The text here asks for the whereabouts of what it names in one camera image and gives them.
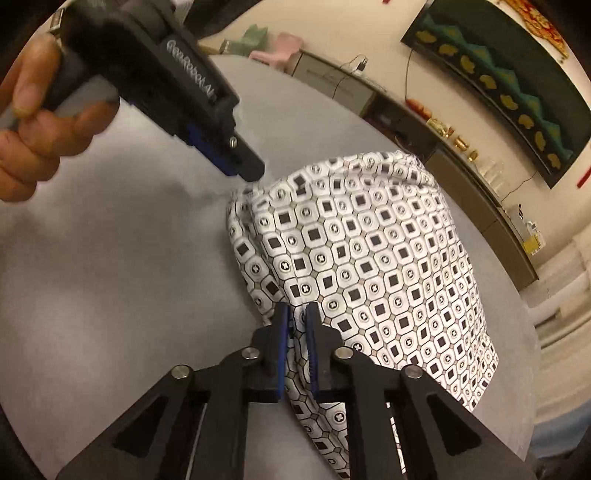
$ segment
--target gray table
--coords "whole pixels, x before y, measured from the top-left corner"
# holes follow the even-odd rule
[[[215,62],[242,98],[241,132],[275,177],[395,148],[297,80],[239,57]],[[248,343],[259,316],[225,228],[240,184],[123,106],[31,202],[0,206],[0,401],[48,478],[173,365],[203,368]],[[501,264],[449,202],[500,357],[476,415],[523,458],[535,332]],[[320,480],[331,470],[287,406],[257,406],[245,478]]]

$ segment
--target finger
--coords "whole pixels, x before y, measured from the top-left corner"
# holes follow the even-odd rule
[[[83,137],[102,133],[115,118],[119,110],[119,100],[113,103],[99,102],[90,105],[76,115],[74,131]]]
[[[39,35],[27,45],[12,96],[16,117],[26,118],[41,108],[60,59],[60,47],[51,34]]]
[[[0,168],[0,200],[24,202],[33,196],[36,188],[36,183],[18,181]]]
[[[10,102],[12,102],[12,93],[14,92],[14,86],[17,84],[18,74],[21,71],[23,54],[24,50],[20,52],[0,85],[0,112],[6,110]]]
[[[60,157],[40,157],[15,132],[0,132],[0,167],[15,179],[24,183],[49,180],[59,166]]]
[[[73,117],[59,118],[47,110],[22,120],[18,134],[23,143],[42,157],[78,155],[88,148],[92,136],[76,133]]]

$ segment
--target cloth fold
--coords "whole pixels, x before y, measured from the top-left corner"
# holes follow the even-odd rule
[[[294,308],[286,393],[341,478],[350,475],[345,405],[318,404],[310,392],[308,302],[347,346],[384,367],[419,365],[476,407],[499,359],[443,192],[415,156],[331,158],[249,186],[232,198],[228,232],[263,321],[277,301]]]

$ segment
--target pink chair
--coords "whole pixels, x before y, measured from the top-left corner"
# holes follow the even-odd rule
[[[300,51],[304,41],[290,33],[281,32],[273,41],[274,51],[254,50],[248,56],[249,59],[260,61],[276,70],[284,71],[291,56]]]

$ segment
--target electrical cable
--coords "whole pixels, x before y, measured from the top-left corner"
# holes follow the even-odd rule
[[[345,75],[343,78],[341,78],[341,79],[340,79],[340,80],[339,80],[339,81],[336,83],[335,91],[333,92],[333,94],[332,94],[332,97],[330,97],[330,98],[332,98],[333,100],[335,99],[336,91],[338,90],[340,83],[341,83],[343,80],[345,80],[347,77],[348,77],[348,75]]]
[[[351,65],[355,60],[357,60],[359,57],[364,57],[367,60],[367,57],[365,55],[363,55],[362,53],[358,53],[354,58],[352,58],[349,61],[346,61],[345,63],[339,65],[338,67],[331,67],[329,70],[327,70],[322,77],[320,77],[321,79],[325,78],[329,73],[332,73],[335,70],[340,70],[342,69],[345,65]]]
[[[406,75],[404,78],[404,100],[408,99],[408,68],[410,67],[410,57],[413,56],[413,49],[410,49],[410,53],[408,54],[408,60],[407,60],[407,71],[406,71]]]
[[[537,174],[538,174],[538,172],[535,172],[535,173],[534,173],[534,174],[533,174],[531,177],[529,177],[528,179],[525,179],[524,181],[522,181],[522,182],[521,182],[519,185],[517,185],[517,187],[516,187],[516,188],[514,188],[514,189],[513,189],[513,190],[511,190],[511,191],[510,191],[510,192],[509,192],[507,195],[505,195],[505,196],[502,198],[502,200],[501,200],[501,201],[503,202],[503,201],[504,201],[504,200],[505,200],[505,199],[506,199],[506,198],[507,198],[509,195],[511,195],[511,193],[513,193],[513,192],[516,192],[517,190],[519,190],[519,189],[520,189],[520,188],[523,186],[523,184],[524,184],[526,181],[530,181],[530,180],[531,180],[532,178],[534,178],[534,177],[535,177]]]

